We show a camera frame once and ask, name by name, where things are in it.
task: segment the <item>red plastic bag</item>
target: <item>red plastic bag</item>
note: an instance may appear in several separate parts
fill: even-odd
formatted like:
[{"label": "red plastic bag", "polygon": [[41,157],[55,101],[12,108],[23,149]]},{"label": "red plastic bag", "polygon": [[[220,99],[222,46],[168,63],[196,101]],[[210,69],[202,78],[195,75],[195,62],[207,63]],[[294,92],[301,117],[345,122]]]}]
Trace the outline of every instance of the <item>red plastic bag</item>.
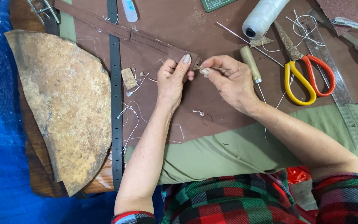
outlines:
[{"label": "red plastic bag", "polygon": [[297,184],[302,181],[310,180],[310,174],[306,173],[303,169],[298,167],[288,167],[288,183]]}]

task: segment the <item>blue tarp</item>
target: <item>blue tarp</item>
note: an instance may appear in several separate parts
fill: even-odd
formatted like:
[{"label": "blue tarp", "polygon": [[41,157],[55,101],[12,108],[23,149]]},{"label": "blue tarp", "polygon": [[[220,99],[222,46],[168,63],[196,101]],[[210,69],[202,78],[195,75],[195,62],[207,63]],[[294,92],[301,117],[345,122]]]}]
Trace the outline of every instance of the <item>blue tarp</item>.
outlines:
[{"label": "blue tarp", "polygon": [[[4,32],[9,0],[0,0],[0,223],[109,223],[115,192],[78,200],[42,198],[32,193],[17,90],[17,68]],[[161,188],[156,189],[161,216]]]}]

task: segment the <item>orange and yellow scissors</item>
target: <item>orange and yellow scissors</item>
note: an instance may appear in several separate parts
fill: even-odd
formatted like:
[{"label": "orange and yellow scissors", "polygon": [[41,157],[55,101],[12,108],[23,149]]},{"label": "orange and yellow scissors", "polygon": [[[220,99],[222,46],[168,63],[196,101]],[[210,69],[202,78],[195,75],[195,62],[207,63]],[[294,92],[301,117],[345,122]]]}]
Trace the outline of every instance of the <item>orange and yellow scissors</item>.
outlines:
[{"label": "orange and yellow scissors", "polygon": [[[285,49],[287,54],[290,56],[290,62],[288,62],[287,64],[285,64],[284,69],[284,85],[285,85],[285,90],[287,91],[288,97],[290,97],[290,99],[296,103],[299,104],[301,106],[308,106],[312,103],[314,103],[316,101],[317,96],[320,97],[324,97],[324,96],[329,96],[331,95],[331,93],[334,91],[335,89],[335,75],[334,72],[332,71],[332,69],[322,60],[307,54],[307,55],[303,55],[301,54],[298,49],[296,48],[296,46],[292,43],[291,39],[288,37],[287,33],[283,30],[283,28],[281,27],[281,25],[279,23],[277,23],[276,21],[274,22],[278,34],[280,35],[280,38],[282,40],[282,42],[284,43]],[[307,67],[307,73],[309,74],[309,82],[305,79],[305,77],[296,69],[295,67],[295,61],[301,59]],[[317,88],[317,84],[316,84],[316,78],[314,76],[314,72],[313,72],[313,67],[311,65],[311,62],[313,61],[316,64],[320,65],[328,74],[329,80],[330,80],[330,85],[329,85],[329,89],[326,93],[321,93],[318,88]],[[301,101],[299,99],[297,99],[294,94],[291,91],[290,88],[290,71],[301,81],[301,83],[306,87],[306,89],[309,91],[310,93],[310,100],[307,102]]]}]

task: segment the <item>cutting mat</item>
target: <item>cutting mat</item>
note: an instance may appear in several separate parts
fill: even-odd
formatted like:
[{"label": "cutting mat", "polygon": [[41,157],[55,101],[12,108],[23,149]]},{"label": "cutting mat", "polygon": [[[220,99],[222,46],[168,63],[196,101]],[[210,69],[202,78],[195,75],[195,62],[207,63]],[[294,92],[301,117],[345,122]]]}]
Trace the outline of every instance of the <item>cutting mat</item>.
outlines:
[{"label": "cutting mat", "polygon": [[212,12],[215,9],[218,9],[235,1],[237,0],[201,0],[206,12]]}]

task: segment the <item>forearm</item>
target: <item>forearm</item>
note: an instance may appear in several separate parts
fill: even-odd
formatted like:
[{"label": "forearm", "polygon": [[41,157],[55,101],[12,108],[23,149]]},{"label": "forearm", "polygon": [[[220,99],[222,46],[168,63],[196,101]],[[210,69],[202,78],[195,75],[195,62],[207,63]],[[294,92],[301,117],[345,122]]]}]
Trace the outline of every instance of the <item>forearm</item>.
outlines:
[{"label": "forearm", "polygon": [[153,212],[152,195],[159,179],[172,110],[156,106],[125,168],[115,214]]},{"label": "forearm", "polygon": [[284,143],[314,179],[337,172],[358,173],[358,158],[322,131],[268,104],[260,104],[250,116]]}]

